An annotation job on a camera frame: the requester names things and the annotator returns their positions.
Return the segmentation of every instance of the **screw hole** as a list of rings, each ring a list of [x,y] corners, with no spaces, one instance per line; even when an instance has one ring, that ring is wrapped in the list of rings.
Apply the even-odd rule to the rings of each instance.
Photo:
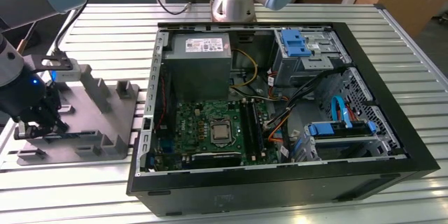
[[[16,55],[15,55],[12,52],[10,52],[10,53],[8,53],[8,59],[10,59],[10,60],[14,60],[15,58],[16,58]]]

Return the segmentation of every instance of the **motherboard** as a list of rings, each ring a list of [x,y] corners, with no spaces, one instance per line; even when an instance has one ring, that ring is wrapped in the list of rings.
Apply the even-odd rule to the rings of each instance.
[[[251,106],[255,109],[250,112],[254,116],[250,119],[246,110]],[[220,166],[218,162],[223,162],[226,166],[276,164],[276,146],[264,144],[263,132],[251,132],[262,128],[262,124],[270,119],[266,107],[264,101],[179,103],[176,136],[174,140],[160,141],[164,155],[159,156],[159,169],[190,169],[190,163],[195,168]]]

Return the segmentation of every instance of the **blue led light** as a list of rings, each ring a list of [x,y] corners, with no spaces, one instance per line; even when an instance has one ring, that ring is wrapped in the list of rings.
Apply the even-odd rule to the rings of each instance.
[[[50,71],[50,72],[51,72],[51,80],[56,80],[58,72],[56,71]]]

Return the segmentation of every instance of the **slotted metal table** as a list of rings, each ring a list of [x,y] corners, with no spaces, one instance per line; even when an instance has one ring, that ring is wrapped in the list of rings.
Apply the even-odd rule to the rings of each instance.
[[[183,5],[168,5],[172,11]],[[158,5],[91,4],[62,49],[107,83],[139,84],[134,129],[140,129],[158,22],[207,22],[210,6],[167,14]],[[371,5],[256,6],[260,22],[346,22],[442,169],[363,201],[226,214],[158,218],[126,194],[130,156],[120,161],[20,166],[10,121],[0,135],[0,223],[410,223],[448,220],[448,81],[386,10]],[[138,135],[132,133],[131,143]]]

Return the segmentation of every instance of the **metal case frame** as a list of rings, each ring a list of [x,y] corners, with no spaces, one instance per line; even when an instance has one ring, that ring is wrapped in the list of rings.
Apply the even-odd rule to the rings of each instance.
[[[440,169],[346,23],[159,24],[167,31],[188,29],[190,32],[195,29],[226,32],[298,26],[332,27],[404,148],[398,151],[403,151],[408,158],[303,166],[279,164],[274,169],[136,176],[135,148],[127,194],[136,196],[158,216],[360,200],[400,181],[420,178]],[[155,54],[160,50],[156,42]]]

